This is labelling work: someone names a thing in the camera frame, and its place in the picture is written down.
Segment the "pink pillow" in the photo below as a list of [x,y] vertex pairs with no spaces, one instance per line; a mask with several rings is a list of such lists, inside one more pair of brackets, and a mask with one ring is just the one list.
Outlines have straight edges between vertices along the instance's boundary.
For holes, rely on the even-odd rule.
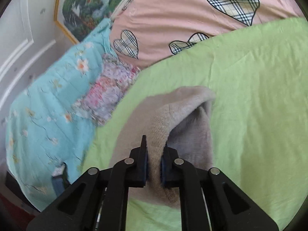
[[298,16],[294,0],[133,0],[110,42],[122,61],[145,68],[212,36]]

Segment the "light blue blanket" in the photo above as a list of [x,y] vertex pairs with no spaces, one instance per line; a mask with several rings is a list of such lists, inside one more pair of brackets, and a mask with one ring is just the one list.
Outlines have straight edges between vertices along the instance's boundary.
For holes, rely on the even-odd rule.
[[7,125],[7,164],[23,193],[40,211],[55,198],[51,174],[63,162],[72,183],[94,136],[95,125],[73,114],[72,104],[102,71],[110,47],[110,20],[104,19],[13,102]]

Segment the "fuzzy towel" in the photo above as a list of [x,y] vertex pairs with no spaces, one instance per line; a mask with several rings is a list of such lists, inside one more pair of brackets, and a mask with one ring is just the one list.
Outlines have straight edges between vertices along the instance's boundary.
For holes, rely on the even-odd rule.
[[179,157],[195,167],[212,167],[213,149],[209,126],[215,94],[206,87],[181,87],[169,94],[146,98],[133,111],[121,130],[110,166],[129,157],[147,136],[149,180],[145,188],[130,188],[129,196],[138,200],[179,207],[178,189],[163,188],[160,164],[164,146],[178,151]]

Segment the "white door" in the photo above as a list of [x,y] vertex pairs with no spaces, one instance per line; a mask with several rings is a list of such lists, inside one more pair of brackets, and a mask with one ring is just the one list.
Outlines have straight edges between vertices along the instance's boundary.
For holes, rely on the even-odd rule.
[[54,4],[12,0],[0,18],[0,180],[11,103],[71,46],[53,22]]

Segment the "framed picture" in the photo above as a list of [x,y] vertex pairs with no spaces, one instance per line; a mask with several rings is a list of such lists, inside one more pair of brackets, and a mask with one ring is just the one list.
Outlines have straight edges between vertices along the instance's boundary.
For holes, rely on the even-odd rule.
[[115,9],[122,6],[121,1],[56,0],[54,20],[64,34],[76,44],[82,41],[104,17],[111,17]]

